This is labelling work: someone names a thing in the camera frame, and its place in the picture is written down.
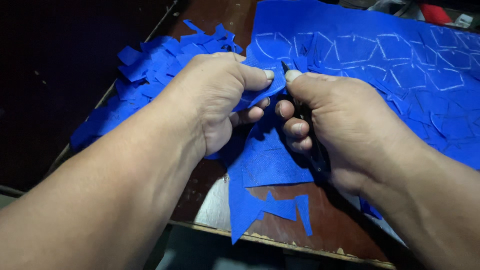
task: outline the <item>wooden table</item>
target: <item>wooden table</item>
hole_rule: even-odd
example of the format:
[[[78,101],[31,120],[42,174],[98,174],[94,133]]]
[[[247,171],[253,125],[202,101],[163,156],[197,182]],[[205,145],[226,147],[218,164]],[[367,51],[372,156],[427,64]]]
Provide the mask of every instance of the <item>wooden table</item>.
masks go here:
[[[184,19],[192,20],[207,34],[212,34],[215,26],[222,23],[236,34],[235,42],[246,48],[250,43],[255,8],[255,0],[180,2],[158,34],[180,38],[194,33],[182,22]],[[180,13],[178,17],[172,15],[175,12]],[[187,183],[171,223],[230,235],[226,172],[220,162],[202,160]],[[298,213],[297,221],[266,213],[262,221],[255,221],[250,226],[242,239],[389,269],[395,266],[399,269],[421,269],[406,247],[373,225],[329,186],[317,187],[314,183],[307,183],[249,190],[252,195],[264,200],[268,191],[275,199],[293,199],[308,194],[313,235],[306,236]]]

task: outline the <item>red object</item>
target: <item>red object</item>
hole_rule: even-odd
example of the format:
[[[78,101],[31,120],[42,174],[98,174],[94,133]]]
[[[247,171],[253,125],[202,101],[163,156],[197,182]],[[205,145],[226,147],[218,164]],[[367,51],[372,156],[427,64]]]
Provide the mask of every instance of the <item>red object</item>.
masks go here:
[[[423,17],[425,17],[425,21],[428,23],[444,25],[452,22],[452,19],[450,19],[445,10],[439,6],[419,4],[419,7]]]

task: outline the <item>hand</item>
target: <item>hand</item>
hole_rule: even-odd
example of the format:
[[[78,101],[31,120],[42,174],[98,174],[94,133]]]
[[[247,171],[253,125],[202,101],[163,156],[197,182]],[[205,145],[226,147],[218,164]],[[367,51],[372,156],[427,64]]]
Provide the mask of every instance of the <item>hand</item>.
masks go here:
[[[205,155],[220,150],[230,140],[233,127],[260,120],[270,104],[265,98],[249,109],[231,113],[244,90],[262,90],[274,78],[271,70],[241,64],[245,59],[233,52],[197,55],[165,89],[183,99],[182,106],[198,119]]]
[[[315,135],[328,150],[337,188],[357,195],[376,169],[419,140],[366,82],[297,70],[288,71],[285,78],[289,93],[312,109]],[[307,136],[312,127],[292,118],[293,112],[287,100],[276,105],[276,113],[286,120],[288,144],[306,153],[312,147]]]

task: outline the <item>left hand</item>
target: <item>left hand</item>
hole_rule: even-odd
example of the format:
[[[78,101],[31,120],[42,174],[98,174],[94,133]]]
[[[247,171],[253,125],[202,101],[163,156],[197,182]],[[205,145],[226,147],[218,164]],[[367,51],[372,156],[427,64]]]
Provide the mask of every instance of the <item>left hand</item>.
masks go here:
[[[233,127],[260,120],[263,109],[270,104],[265,98],[249,109],[232,113],[244,90],[262,90],[274,78],[271,70],[242,64],[245,59],[233,52],[197,55],[165,89],[186,99],[188,109],[194,110],[202,125],[205,155],[220,150],[230,140]]]

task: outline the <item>dark background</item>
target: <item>dark background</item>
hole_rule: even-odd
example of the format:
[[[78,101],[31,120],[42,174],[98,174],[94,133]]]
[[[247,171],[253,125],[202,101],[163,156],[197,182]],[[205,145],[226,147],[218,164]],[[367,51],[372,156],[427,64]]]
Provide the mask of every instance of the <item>dark background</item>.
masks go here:
[[[8,1],[0,11],[0,185],[35,186],[173,0]]]

